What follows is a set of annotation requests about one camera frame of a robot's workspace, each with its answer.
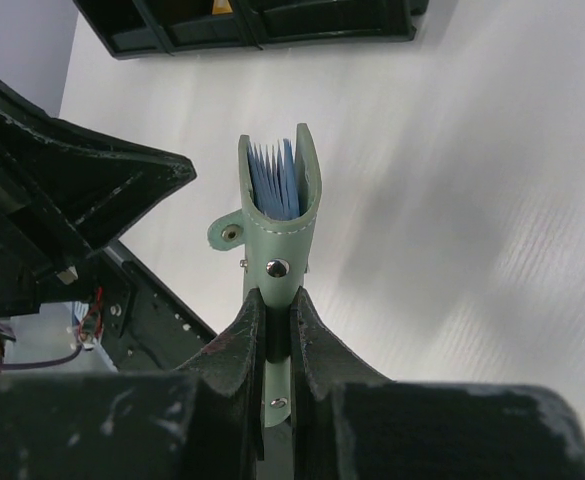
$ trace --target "gray wall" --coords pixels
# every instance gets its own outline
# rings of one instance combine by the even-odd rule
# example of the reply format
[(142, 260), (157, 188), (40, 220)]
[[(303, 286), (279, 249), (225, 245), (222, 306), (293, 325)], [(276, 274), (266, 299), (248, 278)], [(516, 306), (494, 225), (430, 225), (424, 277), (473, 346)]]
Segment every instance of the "gray wall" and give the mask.
[(71, 0), (0, 0), (0, 79), (57, 116), (72, 51)]

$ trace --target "screw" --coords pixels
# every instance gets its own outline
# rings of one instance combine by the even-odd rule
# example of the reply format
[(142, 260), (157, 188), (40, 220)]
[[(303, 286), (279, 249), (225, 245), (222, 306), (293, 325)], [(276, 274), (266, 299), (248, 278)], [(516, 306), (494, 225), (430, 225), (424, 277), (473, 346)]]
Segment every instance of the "screw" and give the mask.
[(228, 225), (223, 229), (223, 232), (221, 232), (221, 238), (223, 238), (223, 240), (225, 240), (226, 242), (233, 242), (237, 238), (239, 238), (242, 233), (243, 228), (241, 228), (240, 225), (232, 224)]
[(285, 277), (288, 272), (290, 271), (290, 264), (285, 260), (280, 258), (275, 258), (274, 260), (270, 260), (265, 267), (268, 272), (268, 275), (274, 278), (281, 278)]
[(270, 402), (272, 408), (283, 408), (288, 404), (288, 399), (285, 397), (275, 398)]

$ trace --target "comb teeth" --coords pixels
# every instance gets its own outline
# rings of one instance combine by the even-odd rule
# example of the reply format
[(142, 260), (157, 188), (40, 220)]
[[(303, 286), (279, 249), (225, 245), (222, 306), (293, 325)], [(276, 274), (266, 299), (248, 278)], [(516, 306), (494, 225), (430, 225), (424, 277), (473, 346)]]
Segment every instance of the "comb teeth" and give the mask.
[(272, 220), (293, 220), (301, 216), (292, 142), (283, 140), (278, 148), (248, 145), (248, 165), (254, 190), (254, 204)]

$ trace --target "white table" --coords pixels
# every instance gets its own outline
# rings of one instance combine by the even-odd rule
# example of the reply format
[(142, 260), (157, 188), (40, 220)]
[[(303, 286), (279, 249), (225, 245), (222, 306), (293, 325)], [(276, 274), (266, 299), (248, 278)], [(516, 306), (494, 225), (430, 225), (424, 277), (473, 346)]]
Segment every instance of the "white table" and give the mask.
[(239, 135), (307, 122), (325, 323), (394, 379), (543, 384), (585, 425), (585, 4), (438, 0), (409, 44), (131, 61), (81, 18), (61, 116), (193, 160), (124, 243), (217, 331), (242, 252), (206, 230), (239, 207)]

